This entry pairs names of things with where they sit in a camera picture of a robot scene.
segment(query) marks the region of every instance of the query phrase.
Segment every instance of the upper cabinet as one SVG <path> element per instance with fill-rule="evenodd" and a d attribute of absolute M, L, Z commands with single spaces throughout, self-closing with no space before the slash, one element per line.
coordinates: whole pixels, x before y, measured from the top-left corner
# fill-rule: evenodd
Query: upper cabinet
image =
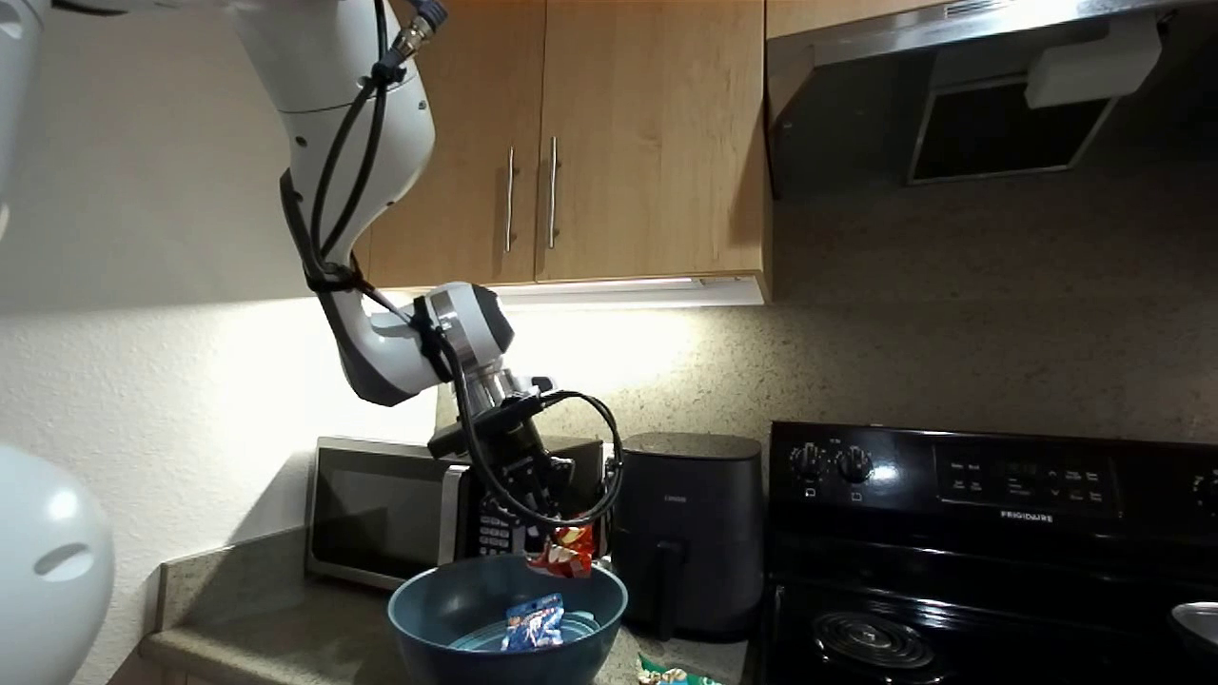
<path fill-rule="evenodd" d="M 899 16 L 945 0 L 767 0 L 767 36 L 820 31 L 836 23 L 861 23 L 874 16 Z"/>
<path fill-rule="evenodd" d="M 759 0 L 450 0 L 437 147 L 374 224 L 380 286 L 756 276 Z"/>

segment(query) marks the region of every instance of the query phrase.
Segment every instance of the blue bowl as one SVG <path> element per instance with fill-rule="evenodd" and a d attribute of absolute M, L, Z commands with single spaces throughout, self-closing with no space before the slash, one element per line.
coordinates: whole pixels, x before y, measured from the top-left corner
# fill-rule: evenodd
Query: blue bowl
<path fill-rule="evenodd" d="M 504 607 L 560 595 L 564 644 L 498 650 Z M 597 567 L 591 577 L 528 571 L 522 554 L 430 567 L 389 598 L 405 685 L 591 685 L 610 659 L 629 588 Z"/>

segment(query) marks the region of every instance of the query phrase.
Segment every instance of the microwave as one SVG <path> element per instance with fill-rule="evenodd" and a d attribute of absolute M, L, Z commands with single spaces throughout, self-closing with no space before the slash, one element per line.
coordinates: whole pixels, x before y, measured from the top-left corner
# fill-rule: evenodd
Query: microwave
<path fill-rule="evenodd" d="M 303 515 L 306 576 L 393 588 L 450 558 L 522 548 L 525 529 L 487 498 L 469 458 L 361 437 L 315 441 Z"/>

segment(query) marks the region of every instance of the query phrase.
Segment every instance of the countertop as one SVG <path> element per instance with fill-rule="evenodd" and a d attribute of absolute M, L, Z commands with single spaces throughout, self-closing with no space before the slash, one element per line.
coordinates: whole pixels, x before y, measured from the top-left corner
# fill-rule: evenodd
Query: countertop
<path fill-rule="evenodd" d="M 393 685 L 404 669 L 385 601 L 385 588 L 306 577 L 299 532 L 266 538 L 163 562 L 140 653 L 215 685 Z M 639 653 L 726 685 L 737 685 L 747 666 L 747 644 L 658 644 L 619 628 L 593 685 L 635 685 Z"/>

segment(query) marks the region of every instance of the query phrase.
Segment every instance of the black stove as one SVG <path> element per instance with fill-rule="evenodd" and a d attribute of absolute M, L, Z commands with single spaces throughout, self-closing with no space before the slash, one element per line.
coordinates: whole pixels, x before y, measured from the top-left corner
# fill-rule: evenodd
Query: black stove
<path fill-rule="evenodd" d="M 766 538 L 766 685 L 1218 682 L 1218 444 L 773 423 Z"/>

